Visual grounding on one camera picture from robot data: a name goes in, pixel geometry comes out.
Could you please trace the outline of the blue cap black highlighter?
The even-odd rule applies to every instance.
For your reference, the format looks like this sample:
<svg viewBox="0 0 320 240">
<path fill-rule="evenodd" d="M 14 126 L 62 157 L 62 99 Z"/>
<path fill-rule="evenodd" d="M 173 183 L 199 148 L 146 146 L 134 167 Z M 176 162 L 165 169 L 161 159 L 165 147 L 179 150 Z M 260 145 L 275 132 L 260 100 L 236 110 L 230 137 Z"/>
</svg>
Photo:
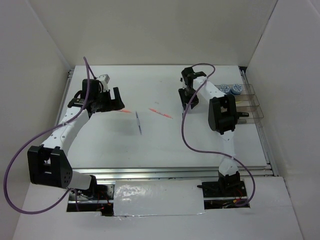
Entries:
<svg viewBox="0 0 320 240">
<path fill-rule="evenodd" d="M 250 114 L 248 112 L 237 112 L 238 118 L 248 118 Z"/>
</svg>

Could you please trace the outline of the pink cap black highlighter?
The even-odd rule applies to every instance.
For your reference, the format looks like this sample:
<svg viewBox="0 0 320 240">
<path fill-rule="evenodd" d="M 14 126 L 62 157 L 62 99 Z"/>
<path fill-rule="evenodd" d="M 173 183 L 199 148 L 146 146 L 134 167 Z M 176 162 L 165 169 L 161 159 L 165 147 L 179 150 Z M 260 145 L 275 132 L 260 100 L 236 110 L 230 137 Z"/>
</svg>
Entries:
<svg viewBox="0 0 320 240">
<path fill-rule="evenodd" d="M 238 124 L 246 124 L 247 123 L 247 120 L 246 119 L 239 119 L 237 121 Z"/>
</svg>

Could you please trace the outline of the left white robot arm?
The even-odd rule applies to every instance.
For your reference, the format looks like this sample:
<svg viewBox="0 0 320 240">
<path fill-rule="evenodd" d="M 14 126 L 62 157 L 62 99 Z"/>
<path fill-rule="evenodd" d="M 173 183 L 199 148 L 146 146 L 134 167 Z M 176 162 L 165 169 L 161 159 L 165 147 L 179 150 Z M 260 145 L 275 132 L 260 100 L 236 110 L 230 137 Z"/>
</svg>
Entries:
<svg viewBox="0 0 320 240">
<path fill-rule="evenodd" d="M 95 113 L 122 110 L 118 87 L 110 90 L 107 74 L 96 79 L 84 79 L 82 89 L 70 100 L 60 127 L 39 146 L 27 151 L 29 177 L 32 184 L 62 189 L 77 189 L 88 200 L 97 197 L 97 179 L 74 171 L 68 160 L 70 147 L 82 127 Z"/>
</svg>

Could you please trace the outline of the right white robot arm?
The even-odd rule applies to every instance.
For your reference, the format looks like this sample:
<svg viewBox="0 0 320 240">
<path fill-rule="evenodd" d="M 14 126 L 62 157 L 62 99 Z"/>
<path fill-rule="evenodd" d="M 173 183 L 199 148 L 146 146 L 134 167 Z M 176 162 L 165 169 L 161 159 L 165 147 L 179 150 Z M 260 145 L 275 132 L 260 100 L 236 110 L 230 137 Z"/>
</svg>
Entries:
<svg viewBox="0 0 320 240">
<path fill-rule="evenodd" d="M 214 152 L 223 156 L 218 168 L 218 190 L 223 196 L 230 196 L 241 184 L 233 140 L 239 119 L 235 97 L 219 90 L 208 81 L 204 72 L 195 72 L 192 66 L 184 68 L 181 75 L 183 87 L 178 93 L 183 108 L 182 140 L 186 142 L 184 123 L 187 112 L 199 103 L 197 94 L 200 94 L 208 102 L 208 125 L 223 145 L 223 152 Z"/>
</svg>

